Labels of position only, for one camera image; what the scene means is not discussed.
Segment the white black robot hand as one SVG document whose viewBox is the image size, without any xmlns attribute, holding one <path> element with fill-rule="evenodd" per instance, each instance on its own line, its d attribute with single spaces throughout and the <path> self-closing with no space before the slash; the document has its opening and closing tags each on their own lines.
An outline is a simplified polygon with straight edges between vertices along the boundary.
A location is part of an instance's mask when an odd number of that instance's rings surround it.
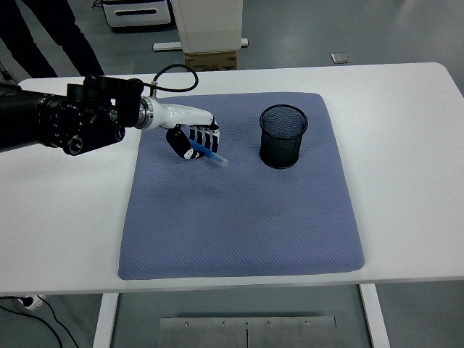
<svg viewBox="0 0 464 348">
<path fill-rule="evenodd" d="M 160 104 L 150 99 L 151 108 L 144 130 L 161 127 L 167 130 L 166 140 L 174 152 L 182 159 L 195 160 L 206 153 L 195 149 L 190 140 L 216 153 L 220 139 L 220 129 L 211 112 L 194 107 L 174 104 Z"/>
</svg>

